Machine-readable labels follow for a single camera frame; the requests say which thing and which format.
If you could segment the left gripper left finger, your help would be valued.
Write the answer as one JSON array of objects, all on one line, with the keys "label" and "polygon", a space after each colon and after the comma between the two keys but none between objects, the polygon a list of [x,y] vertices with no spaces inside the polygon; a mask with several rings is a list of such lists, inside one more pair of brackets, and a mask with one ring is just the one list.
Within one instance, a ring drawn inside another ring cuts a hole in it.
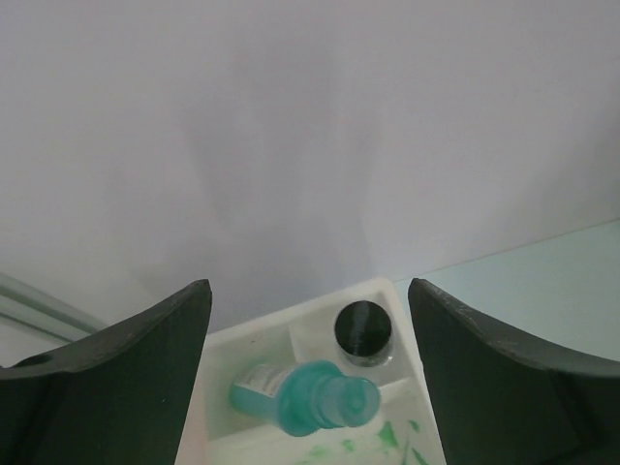
[{"label": "left gripper left finger", "polygon": [[212,307],[198,280],[1,370],[4,464],[174,463]]}]

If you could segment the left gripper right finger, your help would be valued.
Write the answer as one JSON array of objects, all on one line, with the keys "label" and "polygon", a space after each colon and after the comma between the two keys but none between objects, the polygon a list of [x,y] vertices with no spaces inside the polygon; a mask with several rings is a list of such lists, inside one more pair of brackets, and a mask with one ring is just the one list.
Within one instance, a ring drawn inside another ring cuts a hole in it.
[{"label": "left gripper right finger", "polygon": [[449,464],[616,464],[619,363],[541,339],[415,279],[410,313]]}]

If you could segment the white drawer organizer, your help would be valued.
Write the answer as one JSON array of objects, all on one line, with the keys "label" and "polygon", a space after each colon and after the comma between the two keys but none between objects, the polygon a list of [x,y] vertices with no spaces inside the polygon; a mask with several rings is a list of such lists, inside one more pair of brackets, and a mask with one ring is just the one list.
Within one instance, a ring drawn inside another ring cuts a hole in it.
[{"label": "white drawer organizer", "polygon": [[206,338],[180,464],[442,464],[410,319],[376,278]]}]

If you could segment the small black capped bottle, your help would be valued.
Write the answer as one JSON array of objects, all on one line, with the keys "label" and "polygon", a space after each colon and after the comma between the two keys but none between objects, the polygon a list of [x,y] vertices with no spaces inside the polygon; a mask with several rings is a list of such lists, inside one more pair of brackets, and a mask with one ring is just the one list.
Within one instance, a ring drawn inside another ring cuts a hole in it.
[{"label": "small black capped bottle", "polygon": [[391,318],[375,302],[357,300],[348,304],[338,313],[333,330],[343,357],[354,366],[375,367],[391,357]]}]

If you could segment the teal toothpaste tube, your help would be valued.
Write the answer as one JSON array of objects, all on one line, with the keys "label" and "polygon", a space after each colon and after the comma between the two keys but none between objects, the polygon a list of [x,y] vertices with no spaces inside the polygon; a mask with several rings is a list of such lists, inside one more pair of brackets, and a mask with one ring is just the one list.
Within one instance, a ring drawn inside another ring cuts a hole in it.
[{"label": "teal toothpaste tube", "polygon": [[381,405],[380,390],[373,382],[348,376],[328,360],[257,364],[232,382],[229,399],[241,414],[293,437],[363,426]]}]

